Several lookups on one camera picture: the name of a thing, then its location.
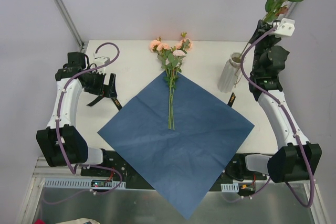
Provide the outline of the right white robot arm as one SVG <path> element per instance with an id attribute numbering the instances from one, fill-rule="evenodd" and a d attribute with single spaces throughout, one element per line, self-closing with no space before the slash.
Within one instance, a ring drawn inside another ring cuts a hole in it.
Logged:
<path id="1" fill-rule="evenodd" d="M 278 43 L 283 37 L 292 36 L 294 30 L 292 19 L 283 18 L 272 23 L 259 20 L 249 41 L 254 59 L 252 70 L 245 78 L 270 122 L 278 150 L 272 155 L 246 155 L 245 161 L 236 166 L 236 173 L 242 179 L 259 172 L 270 176 L 275 183 L 312 180 L 321 158 L 320 145 L 310 143 L 293 119 L 279 80 L 289 51 Z"/>

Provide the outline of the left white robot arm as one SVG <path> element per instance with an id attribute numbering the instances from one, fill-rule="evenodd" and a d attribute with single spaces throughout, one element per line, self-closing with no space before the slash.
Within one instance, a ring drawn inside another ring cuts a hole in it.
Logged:
<path id="1" fill-rule="evenodd" d="M 112 73 L 105 84 L 105 73 L 90 71 L 92 64 L 82 52 L 68 53 L 68 62 L 55 74 L 57 96 L 51 118 L 45 129 L 37 131 L 37 143 L 50 167 L 72 164 L 93 165 L 99 176 L 110 173 L 111 164 L 105 160 L 102 149 L 90 148 L 76 129 L 76 114 L 82 92 L 96 96 L 88 103 L 94 106 L 109 98 L 118 110 L 122 105 L 117 99 L 115 79 Z"/>

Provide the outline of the pink artificial flower bouquet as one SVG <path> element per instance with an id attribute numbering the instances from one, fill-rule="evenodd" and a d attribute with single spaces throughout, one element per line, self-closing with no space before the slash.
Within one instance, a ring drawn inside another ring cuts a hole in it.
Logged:
<path id="1" fill-rule="evenodd" d="M 193 46 L 193 42 L 187 38 L 187 32 L 182 32 L 180 37 L 181 40 L 173 47 L 163 42 L 161 37 L 152 40 L 149 44 L 150 51 L 157 54 L 161 69 L 165 71 L 164 81 L 169 88 L 168 129 L 170 130 L 175 129 L 173 100 L 176 83 L 179 73 L 182 72 L 183 59 Z"/>

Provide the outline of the blue wrapping paper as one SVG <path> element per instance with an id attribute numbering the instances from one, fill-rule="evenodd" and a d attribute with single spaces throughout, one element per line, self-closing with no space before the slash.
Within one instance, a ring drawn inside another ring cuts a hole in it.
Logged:
<path id="1" fill-rule="evenodd" d="M 184 76 L 174 91 L 172 130 L 168 113 L 169 88 L 160 74 L 98 133 L 188 219 L 254 125 Z"/>

